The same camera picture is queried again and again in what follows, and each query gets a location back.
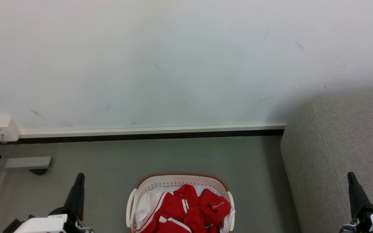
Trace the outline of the white black baseboard strip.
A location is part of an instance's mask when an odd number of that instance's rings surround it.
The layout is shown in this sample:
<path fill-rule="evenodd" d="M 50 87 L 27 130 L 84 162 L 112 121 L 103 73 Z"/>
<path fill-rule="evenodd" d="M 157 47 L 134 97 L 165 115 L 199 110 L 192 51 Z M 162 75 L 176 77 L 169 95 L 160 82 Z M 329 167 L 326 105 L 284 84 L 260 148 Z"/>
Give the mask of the white black baseboard strip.
<path fill-rule="evenodd" d="M 23 131 L 18 144 L 282 135 L 286 123 Z"/>

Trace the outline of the white wall socket box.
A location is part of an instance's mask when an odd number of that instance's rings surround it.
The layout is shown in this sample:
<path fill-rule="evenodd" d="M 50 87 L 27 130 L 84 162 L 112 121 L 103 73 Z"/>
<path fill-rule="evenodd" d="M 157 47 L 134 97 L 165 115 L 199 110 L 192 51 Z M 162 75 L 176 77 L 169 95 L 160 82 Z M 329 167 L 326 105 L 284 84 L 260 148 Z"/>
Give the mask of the white wall socket box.
<path fill-rule="evenodd" d="M 21 135 L 18 124 L 10 116 L 0 116 L 0 142 L 17 141 Z"/>

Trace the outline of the cream plastic laundry basket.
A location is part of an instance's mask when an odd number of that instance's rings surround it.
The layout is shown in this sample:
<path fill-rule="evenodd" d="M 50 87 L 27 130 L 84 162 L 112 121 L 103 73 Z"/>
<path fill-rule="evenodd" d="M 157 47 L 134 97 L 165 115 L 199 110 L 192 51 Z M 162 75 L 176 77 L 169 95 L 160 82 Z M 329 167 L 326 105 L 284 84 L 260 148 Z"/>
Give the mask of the cream plastic laundry basket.
<path fill-rule="evenodd" d="M 153 173 L 141 179 L 129 195 L 126 205 L 126 227 L 128 233 L 136 233 L 135 211 L 144 193 L 157 187 L 164 187 L 164 189 L 169 190 L 174 187 L 181 187 L 184 184 L 212 187 L 227 199 L 232 210 L 235 211 L 233 195 L 227 183 L 218 176 L 194 172 Z"/>

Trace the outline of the grey fabric sofa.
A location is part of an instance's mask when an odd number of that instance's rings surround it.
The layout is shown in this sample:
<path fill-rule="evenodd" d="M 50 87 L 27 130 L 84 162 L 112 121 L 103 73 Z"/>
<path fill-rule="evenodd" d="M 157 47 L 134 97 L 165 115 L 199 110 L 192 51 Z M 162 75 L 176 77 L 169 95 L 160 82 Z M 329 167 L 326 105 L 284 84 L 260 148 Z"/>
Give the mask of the grey fabric sofa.
<path fill-rule="evenodd" d="M 373 93 L 302 106 L 287 123 L 281 154 L 302 233 L 338 233 L 351 221 L 349 172 L 373 204 Z"/>

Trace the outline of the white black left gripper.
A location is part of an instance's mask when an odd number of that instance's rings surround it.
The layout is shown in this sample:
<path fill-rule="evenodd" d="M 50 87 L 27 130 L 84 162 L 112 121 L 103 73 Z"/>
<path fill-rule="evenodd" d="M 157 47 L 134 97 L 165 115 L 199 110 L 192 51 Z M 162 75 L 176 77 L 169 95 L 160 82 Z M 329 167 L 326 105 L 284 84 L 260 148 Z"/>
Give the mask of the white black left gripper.
<path fill-rule="evenodd" d="M 68 193 L 64 207 L 57 208 L 45 218 L 29 218 L 22 222 L 13 233 L 94 233 L 83 224 L 85 175 L 77 174 Z"/>

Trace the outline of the grey table leg foot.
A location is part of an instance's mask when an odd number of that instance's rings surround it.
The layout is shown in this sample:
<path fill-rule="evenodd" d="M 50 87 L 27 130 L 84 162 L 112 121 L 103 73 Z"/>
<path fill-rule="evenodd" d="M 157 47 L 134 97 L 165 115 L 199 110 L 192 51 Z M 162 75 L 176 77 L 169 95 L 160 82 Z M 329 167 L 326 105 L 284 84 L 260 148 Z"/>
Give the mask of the grey table leg foot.
<path fill-rule="evenodd" d="M 0 155 L 0 169 L 2 170 L 47 170 L 52 163 L 52 156 L 4 158 Z"/>

